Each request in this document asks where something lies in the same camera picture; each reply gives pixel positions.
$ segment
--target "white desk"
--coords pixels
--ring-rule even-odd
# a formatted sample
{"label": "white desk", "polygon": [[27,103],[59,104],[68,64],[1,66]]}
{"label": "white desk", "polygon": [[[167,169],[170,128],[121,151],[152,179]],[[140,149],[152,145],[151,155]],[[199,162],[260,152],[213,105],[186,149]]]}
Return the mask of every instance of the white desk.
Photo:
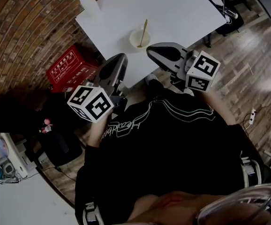
{"label": "white desk", "polygon": [[176,42],[184,47],[211,33],[226,20],[208,0],[98,0],[101,13],[76,20],[105,59],[125,53],[128,67],[123,83],[130,88],[158,66],[129,43],[132,30],[148,19],[151,44]]}

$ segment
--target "person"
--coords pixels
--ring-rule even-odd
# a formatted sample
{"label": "person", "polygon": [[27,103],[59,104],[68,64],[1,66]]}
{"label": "person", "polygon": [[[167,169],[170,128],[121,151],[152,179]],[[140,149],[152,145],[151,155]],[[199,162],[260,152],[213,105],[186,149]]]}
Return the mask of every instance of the person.
{"label": "person", "polygon": [[[256,150],[219,96],[177,94],[152,74],[146,82],[145,101],[92,124],[76,217],[90,190],[106,225],[192,224],[204,206],[245,187],[241,154]],[[261,157],[251,154],[262,171]]]}

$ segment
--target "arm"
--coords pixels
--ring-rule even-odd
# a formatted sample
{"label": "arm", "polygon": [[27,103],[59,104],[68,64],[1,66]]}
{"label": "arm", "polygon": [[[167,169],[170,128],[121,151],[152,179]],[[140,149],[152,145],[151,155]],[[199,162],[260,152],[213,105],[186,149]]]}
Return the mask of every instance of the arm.
{"label": "arm", "polygon": [[111,110],[99,122],[92,123],[92,126],[90,128],[90,136],[89,136],[87,145],[91,147],[95,147],[95,148],[98,148],[100,146],[100,140],[102,138],[103,133],[105,132],[108,119],[110,118],[112,113],[113,111]]}
{"label": "arm", "polygon": [[221,98],[210,89],[208,92],[199,92],[196,90],[193,90],[193,93],[195,97],[200,98],[202,101],[207,103],[209,106],[211,106],[219,115],[224,119],[224,121],[227,123],[227,125],[234,125],[236,124],[235,118],[231,111],[227,108],[225,103],[221,100]]}

